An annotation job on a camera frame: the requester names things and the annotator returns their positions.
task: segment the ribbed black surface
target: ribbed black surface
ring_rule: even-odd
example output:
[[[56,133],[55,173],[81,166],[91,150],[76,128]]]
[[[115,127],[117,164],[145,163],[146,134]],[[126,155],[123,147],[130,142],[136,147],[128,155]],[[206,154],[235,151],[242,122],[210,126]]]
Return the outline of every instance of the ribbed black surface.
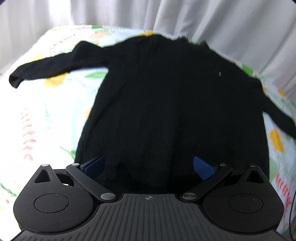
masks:
[[[195,204],[174,195],[125,194],[102,204],[84,226],[58,235],[22,231],[13,241],[283,241],[276,232],[256,236],[228,233],[212,225]]]

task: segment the curtain fold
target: curtain fold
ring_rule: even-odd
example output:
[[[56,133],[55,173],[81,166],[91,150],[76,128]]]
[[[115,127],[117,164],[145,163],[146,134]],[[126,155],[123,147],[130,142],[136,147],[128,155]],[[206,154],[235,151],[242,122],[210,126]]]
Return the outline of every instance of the curtain fold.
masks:
[[[0,6],[0,69],[47,30],[71,24],[144,28],[206,40],[296,101],[292,0],[6,0]]]

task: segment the cable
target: cable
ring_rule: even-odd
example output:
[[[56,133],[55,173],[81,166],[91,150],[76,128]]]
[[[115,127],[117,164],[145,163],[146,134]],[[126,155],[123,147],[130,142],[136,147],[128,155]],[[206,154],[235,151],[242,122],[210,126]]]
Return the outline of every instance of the cable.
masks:
[[[293,201],[292,201],[292,206],[291,206],[291,210],[290,210],[290,216],[289,216],[289,232],[290,232],[290,237],[292,241],[296,241],[296,239],[293,238],[292,235],[292,230],[291,230],[291,216],[292,216],[292,210],[293,210],[293,205],[294,205],[294,201],[295,201],[295,196],[296,196],[296,191],[294,193],[294,197],[293,197]]]

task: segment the fabric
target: fabric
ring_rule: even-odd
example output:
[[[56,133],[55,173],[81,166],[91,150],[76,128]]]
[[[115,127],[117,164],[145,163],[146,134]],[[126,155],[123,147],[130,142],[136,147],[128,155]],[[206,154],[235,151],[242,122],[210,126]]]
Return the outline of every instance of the fabric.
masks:
[[[106,169],[98,180],[106,188],[118,195],[179,194],[200,181],[194,156],[234,169],[256,164],[269,176],[262,111],[274,105],[266,104],[258,79],[206,44],[161,35],[104,48],[80,42],[71,53],[18,67],[9,82],[17,88],[24,79],[91,67],[107,67],[109,72],[82,130],[75,161],[85,163],[103,155]],[[179,71],[171,73],[177,67]],[[213,97],[206,101],[210,93]],[[278,110],[274,118],[296,138],[289,117]]]
[[[108,69],[81,69],[58,78],[23,81],[17,89],[9,84],[9,75],[24,63],[71,52],[75,45],[83,40],[104,47],[144,34],[151,33],[143,29],[102,25],[56,27],[47,31],[19,59],[11,62],[13,66],[7,71],[0,71],[2,240],[9,241],[20,231],[13,215],[13,204],[38,167],[47,163],[54,169],[63,169],[74,162],[81,131]],[[218,53],[248,75],[259,78],[264,93],[281,111],[296,120],[296,108],[283,91],[247,65]],[[296,190],[296,141],[283,132],[268,114],[263,113],[263,118],[269,150],[269,180],[285,208],[277,231],[286,234]],[[292,211],[292,219],[294,216],[295,210]]]
[[[9,0],[0,6],[0,69],[53,27],[144,28],[206,40],[296,102],[295,21],[291,0]]]

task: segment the mattress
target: mattress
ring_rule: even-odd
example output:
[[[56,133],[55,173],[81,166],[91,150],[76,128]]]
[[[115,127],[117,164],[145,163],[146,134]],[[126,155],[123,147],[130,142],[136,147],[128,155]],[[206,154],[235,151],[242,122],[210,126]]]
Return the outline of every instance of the mattress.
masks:
[[[20,231],[13,204],[38,167],[50,164],[54,169],[63,169],[74,162],[82,128],[108,69],[81,69],[53,78],[24,81],[18,89],[8,83],[9,75],[24,63],[68,53],[82,40],[103,47],[151,34],[151,31],[102,25],[56,27],[0,71],[0,238],[3,241],[12,239]],[[265,94],[296,120],[296,106],[281,90],[243,63],[218,54],[248,75],[259,78]],[[279,129],[267,114],[263,113],[263,118],[270,156],[269,180],[285,209],[277,229],[283,234],[289,225],[296,190],[296,140]]]

